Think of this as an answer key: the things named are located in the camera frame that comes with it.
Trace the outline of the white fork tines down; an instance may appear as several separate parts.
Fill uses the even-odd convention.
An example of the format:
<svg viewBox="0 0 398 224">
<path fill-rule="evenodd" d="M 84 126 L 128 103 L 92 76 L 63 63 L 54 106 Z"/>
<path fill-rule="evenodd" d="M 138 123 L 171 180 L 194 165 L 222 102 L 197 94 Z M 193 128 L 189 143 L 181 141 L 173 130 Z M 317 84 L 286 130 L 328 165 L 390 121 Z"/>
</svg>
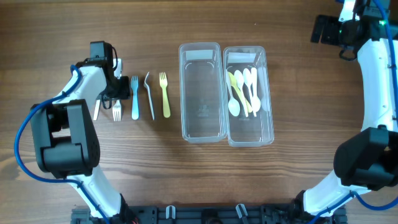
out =
<svg viewBox="0 0 398 224">
<path fill-rule="evenodd" d="M 122 113 L 122 105 L 120 100 L 116 100 L 114 106 L 112 107 L 112 112 L 114 121 L 120 121 Z"/>
</svg>

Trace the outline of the clear white fork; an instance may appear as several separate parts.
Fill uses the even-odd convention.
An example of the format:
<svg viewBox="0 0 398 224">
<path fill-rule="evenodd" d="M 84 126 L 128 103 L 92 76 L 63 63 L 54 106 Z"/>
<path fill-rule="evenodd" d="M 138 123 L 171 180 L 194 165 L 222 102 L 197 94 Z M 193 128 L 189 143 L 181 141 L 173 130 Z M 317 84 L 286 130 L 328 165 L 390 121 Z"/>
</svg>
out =
<svg viewBox="0 0 398 224">
<path fill-rule="evenodd" d="M 150 86 L 149 86 L 149 74 L 150 74 L 150 72 L 147 72 L 147 75 L 146 75 L 146 77 L 144 79 L 144 87 L 146 88 L 147 94 L 148 94 L 151 116 L 152 116 L 152 119 L 155 120 L 154 107 L 153 107 L 153 102 L 152 102 L 152 95 L 151 95 L 151 90 L 150 90 Z"/>
</svg>

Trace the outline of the white flat-handle spoon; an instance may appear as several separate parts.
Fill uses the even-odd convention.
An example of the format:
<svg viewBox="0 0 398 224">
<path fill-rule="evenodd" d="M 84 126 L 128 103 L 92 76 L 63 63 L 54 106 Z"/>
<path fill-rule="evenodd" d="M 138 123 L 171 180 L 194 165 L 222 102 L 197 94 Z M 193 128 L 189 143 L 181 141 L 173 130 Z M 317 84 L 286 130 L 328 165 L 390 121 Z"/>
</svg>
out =
<svg viewBox="0 0 398 224">
<path fill-rule="evenodd" d="M 255 106 L 256 104 L 255 104 L 255 102 L 254 102 L 254 98 L 253 98 L 253 94 L 252 94 L 252 90 L 251 90 L 251 87 L 252 87 L 252 78 L 251 78 L 251 72 L 249 71 L 248 68 L 245 68 L 245 69 L 243 70 L 243 78 L 244 78 L 244 83 L 245 83 L 245 85 L 246 85 L 247 88 L 248 88 L 249 97 L 250 97 L 251 106 L 252 106 L 252 112 L 253 112 L 253 115 L 256 117 L 257 114 L 256 114 L 255 108 L 254 108 L 254 106 Z"/>
</svg>

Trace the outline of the yellow spoon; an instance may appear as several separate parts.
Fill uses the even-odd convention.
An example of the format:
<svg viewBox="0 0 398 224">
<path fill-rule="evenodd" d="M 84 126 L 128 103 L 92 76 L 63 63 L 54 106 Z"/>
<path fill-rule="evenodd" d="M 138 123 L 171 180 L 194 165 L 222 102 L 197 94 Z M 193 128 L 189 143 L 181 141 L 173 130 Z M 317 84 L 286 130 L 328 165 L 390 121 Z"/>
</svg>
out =
<svg viewBox="0 0 398 224">
<path fill-rule="evenodd" d="M 236 82 L 236 79 L 235 79 L 234 75 L 231 72 L 228 72 L 228 75 L 229 75 L 230 84 L 234 88 L 234 90 L 235 90 L 236 94 L 238 95 L 240 101 L 243 103 L 243 100 L 245 100 L 246 108 L 248 109 L 248 113 L 252 113 L 251 104 L 249 103 L 249 101 L 245 97 L 242 98 L 241 90 L 237 86 L 237 82 Z"/>
</svg>

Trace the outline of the white spoon slim handle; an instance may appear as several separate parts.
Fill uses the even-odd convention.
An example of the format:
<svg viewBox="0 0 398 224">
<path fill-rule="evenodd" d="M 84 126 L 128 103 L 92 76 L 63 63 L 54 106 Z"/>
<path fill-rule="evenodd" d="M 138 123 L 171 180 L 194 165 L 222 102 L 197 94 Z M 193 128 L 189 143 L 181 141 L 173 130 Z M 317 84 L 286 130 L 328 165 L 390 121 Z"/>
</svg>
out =
<svg viewBox="0 0 398 224">
<path fill-rule="evenodd" d="M 228 109 L 229 109 L 229 112 L 233 116 L 237 117 L 240 114 L 240 105 L 239 105 L 238 101 L 233 96 L 229 75 L 226 76 L 226 82 L 227 82 L 227 87 L 228 87 L 228 91 L 229 91 Z"/>
</svg>

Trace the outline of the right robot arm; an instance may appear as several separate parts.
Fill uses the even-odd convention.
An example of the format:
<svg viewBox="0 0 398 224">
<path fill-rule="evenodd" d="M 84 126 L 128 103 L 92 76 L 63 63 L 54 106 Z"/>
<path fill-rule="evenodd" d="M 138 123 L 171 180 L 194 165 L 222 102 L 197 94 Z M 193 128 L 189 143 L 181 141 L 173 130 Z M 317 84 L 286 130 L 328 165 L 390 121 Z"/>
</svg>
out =
<svg viewBox="0 0 398 224">
<path fill-rule="evenodd" d="M 315 223 L 352 199 L 397 185 L 397 11 L 392 1 L 344 0 L 339 17 L 320 15 L 312 42 L 351 50 L 363 78 L 361 132 L 336 150 L 333 170 L 300 192 L 287 215 Z"/>
</svg>

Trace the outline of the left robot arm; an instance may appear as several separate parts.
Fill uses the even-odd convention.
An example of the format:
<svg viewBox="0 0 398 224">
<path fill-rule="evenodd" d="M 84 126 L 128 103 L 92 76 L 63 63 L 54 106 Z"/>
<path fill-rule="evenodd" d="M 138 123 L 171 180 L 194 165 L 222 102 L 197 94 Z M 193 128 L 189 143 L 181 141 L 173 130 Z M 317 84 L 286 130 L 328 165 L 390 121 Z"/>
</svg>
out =
<svg viewBox="0 0 398 224">
<path fill-rule="evenodd" d="M 121 76 L 122 62 L 105 41 L 91 42 L 90 56 L 70 67 L 71 79 L 54 98 L 34 105 L 22 124 L 30 124 L 37 165 L 52 179 L 33 174 L 19 154 L 19 129 L 14 154 L 21 169 L 47 183 L 68 183 L 89 206 L 93 223 L 138 223 L 123 196 L 100 168 L 100 144 L 89 106 L 100 100 L 110 109 L 114 100 L 130 97 L 129 79 Z"/>
</svg>

